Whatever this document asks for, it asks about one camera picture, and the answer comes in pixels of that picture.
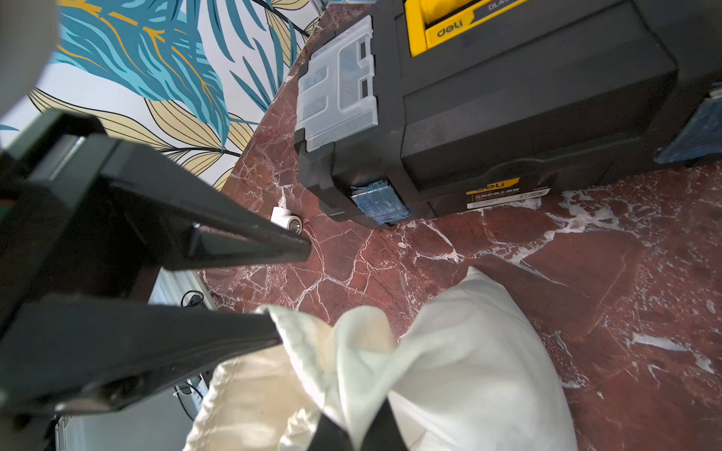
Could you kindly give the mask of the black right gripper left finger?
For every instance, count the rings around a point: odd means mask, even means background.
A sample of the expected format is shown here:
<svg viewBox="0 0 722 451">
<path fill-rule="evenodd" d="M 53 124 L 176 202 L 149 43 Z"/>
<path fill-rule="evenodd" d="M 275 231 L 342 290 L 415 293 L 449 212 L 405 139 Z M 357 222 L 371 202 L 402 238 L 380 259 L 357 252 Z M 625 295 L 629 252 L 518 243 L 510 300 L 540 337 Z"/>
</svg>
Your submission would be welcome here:
<svg viewBox="0 0 722 451">
<path fill-rule="evenodd" d="M 353 451 L 348 433 L 326 415 L 321 415 L 307 451 Z"/>
</svg>

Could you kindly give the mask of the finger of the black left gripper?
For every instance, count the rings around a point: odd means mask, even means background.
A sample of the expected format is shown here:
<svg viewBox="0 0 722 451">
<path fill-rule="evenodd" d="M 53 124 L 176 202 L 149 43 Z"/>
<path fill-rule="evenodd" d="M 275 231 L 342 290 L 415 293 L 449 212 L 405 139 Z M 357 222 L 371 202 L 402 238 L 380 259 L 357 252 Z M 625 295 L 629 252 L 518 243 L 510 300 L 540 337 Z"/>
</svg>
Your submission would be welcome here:
<svg viewBox="0 0 722 451">
<path fill-rule="evenodd" d="M 119 411 L 280 342 L 267 314 L 48 296 L 1 339 L 1 411 Z"/>
<path fill-rule="evenodd" d="M 101 171 L 154 260 L 171 271 L 306 261 L 309 240 L 246 210 L 159 151 L 117 140 Z"/>
</svg>

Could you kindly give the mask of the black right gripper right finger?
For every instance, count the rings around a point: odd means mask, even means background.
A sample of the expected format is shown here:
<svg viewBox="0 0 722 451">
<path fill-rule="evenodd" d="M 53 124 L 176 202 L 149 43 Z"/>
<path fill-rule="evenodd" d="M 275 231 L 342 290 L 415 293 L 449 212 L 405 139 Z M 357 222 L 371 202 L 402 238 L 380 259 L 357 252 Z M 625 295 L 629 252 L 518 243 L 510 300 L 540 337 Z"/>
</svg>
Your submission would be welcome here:
<svg viewBox="0 0 722 451">
<path fill-rule="evenodd" d="M 407 451 L 402 434 L 396 422 L 391 405 L 386 400 L 370 428 L 361 446 L 362 451 Z"/>
</svg>

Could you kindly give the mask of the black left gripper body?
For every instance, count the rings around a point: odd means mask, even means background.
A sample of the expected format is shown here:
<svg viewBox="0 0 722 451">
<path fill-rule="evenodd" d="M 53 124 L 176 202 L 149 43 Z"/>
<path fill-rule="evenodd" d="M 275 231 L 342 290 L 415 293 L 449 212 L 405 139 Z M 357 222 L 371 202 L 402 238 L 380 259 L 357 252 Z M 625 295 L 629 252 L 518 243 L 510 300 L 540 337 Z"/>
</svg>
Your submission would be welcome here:
<svg viewBox="0 0 722 451">
<path fill-rule="evenodd" d="M 42 113 L 1 153 L 1 334 L 48 295 L 146 306 L 161 265 L 122 182 L 159 187 L 169 160 L 101 122 Z"/>
</svg>

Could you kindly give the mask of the cream cloth drawstring bag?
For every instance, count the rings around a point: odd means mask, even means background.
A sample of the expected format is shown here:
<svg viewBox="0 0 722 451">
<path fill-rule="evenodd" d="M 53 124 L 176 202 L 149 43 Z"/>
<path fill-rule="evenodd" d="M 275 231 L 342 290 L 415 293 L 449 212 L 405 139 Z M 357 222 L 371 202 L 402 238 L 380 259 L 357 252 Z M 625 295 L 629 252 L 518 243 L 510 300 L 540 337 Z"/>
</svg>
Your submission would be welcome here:
<svg viewBox="0 0 722 451">
<path fill-rule="evenodd" d="M 261 306 L 282 342 L 219 365 L 189 450 L 306 450 L 327 419 L 352 449 L 388 404 L 409 450 L 574 450 L 552 360 L 502 285 L 470 268 L 402 339 L 360 306 L 335 324 Z"/>
</svg>

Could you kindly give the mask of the white PVC pipe tee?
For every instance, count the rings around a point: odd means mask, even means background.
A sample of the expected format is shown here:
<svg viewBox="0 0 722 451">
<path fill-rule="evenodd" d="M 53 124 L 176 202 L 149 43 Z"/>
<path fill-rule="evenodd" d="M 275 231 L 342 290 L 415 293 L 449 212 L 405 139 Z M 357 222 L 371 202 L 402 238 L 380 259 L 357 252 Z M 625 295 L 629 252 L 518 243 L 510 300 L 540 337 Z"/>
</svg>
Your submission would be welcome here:
<svg viewBox="0 0 722 451">
<path fill-rule="evenodd" d="M 303 221 L 301 218 L 290 210 L 282 207 L 276 206 L 273 208 L 270 221 L 298 235 L 303 231 Z"/>
</svg>

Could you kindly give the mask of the black plastic toolbox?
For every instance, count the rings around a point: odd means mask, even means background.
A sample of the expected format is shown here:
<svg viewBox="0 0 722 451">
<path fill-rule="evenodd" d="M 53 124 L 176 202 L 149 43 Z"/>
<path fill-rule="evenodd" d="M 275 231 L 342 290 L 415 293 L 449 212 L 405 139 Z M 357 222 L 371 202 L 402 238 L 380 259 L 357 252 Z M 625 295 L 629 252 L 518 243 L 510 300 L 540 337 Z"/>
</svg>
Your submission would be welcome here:
<svg viewBox="0 0 722 451">
<path fill-rule="evenodd" d="M 377 229 L 721 155 L 717 1 L 379 1 L 298 73 L 299 182 Z"/>
</svg>

